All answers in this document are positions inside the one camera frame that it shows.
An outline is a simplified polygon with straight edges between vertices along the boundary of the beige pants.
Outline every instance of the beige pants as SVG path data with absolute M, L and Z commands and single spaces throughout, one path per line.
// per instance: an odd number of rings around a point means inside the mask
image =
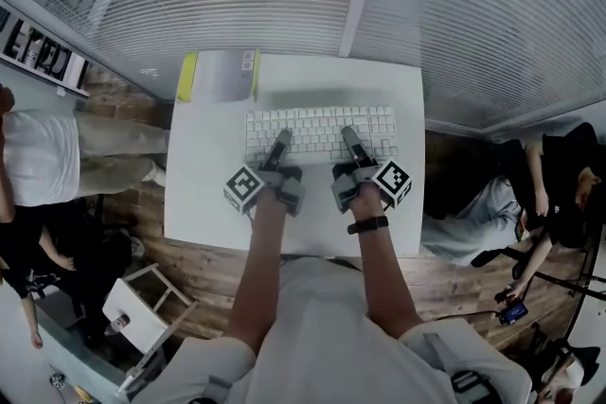
M 116 194 L 143 181 L 155 169 L 150 158 L 112 155 L 167 153 L 169 132 L 133 121 L 75 113 L 80 144 L 78 197 Z

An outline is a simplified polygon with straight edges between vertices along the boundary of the white desk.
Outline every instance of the white desk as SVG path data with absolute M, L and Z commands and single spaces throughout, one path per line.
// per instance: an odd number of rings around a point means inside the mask
M 247 250 L 250 221 L 223 197 L 223 186 L 242 164 L 244 115 L 259 109 L 388 104 L 396 113 L 399 163 L 412 189 L 387 212 L 397 255 L 419 251 L 425 176 L 423 92 L 419 68 L 384 62 L 263 54 L 258 102 L 204 105 L 176 101 L 172 116 L 165 199 L 165 236 Z M 301 213 L 288 217 L 283 253 L 360 255 L 349 236 L 350 213 L 339 213 L 331 166 L 303 166 L 307 193 Z

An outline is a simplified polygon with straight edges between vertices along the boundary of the black wristband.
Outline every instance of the black wristband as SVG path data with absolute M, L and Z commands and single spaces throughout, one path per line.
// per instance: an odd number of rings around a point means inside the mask
M 375 231 L 380 227 L 387 227 L 389 221 L 386 216 L 380 216 L 378 218 L 370 218 L 354 222 L 348 226 L 348 234 L 361 234 L 368 231 Z

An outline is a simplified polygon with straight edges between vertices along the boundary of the white keyboard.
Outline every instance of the white keyboard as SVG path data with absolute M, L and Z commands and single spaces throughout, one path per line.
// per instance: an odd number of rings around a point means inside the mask
M 244 162 L 262 162 L 284 129 L 293 134 L 285 166 L 351 162 L 341 134 L 346 126 L 351 126 L 375 158 L 398 156 L 396 119 L 391 107 L 337 106 L 247 113 Z

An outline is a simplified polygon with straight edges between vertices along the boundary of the wooden floor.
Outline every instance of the wooden floor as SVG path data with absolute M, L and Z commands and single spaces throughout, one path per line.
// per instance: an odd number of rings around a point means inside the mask
M 157 107 L 152 100 L 96 68 L 89 70 L 85 87 L 91 93 L 85 107 L 89 112 L 148 123 L 161 119 L 156 116 Z M 487 144 L 471 139 L 427 132 L 426 210 L 444 214 L 447 208 L 461 207 L 480 184 L 472 176 L 468 180 L 461 174 L 469 175 L 471 167 L 481 166 L 489 149 Z M 177 287 L 200 302 L 181 325 L 180 334 L 203 338 L 220 335 L 240 282 L 246 252 L 164 238 L 164 192 L 154 184 L 141 184 L 106 198 L 108 221 L 124 220 L 130 215 L 139 220 L 133 232 L 145 243 L 147 256 L 160 264 Z M 554 248 L 542 271 L 562 279 L 575 278 L 583 256 L 580 251 Z M 427 320 L 495 309 L 494 294 L 511 281 L 512 261 L 502 255 L 482 269 L 457 267 L 431 255 L 402 258 L 400 265 L 419 313 Z M 550 338 L 563 336 L 578 300 L 567 290 L 535 278 L 526 297 L 529 315 L 522 321 L 503 327 L 490 315 L 468 320 L 497 348 L 515 348 L 527 342 L 530 326 L 535 322 Z M 176 301 L 167 301 L 161 313 L 171 321 L 181 310 Z

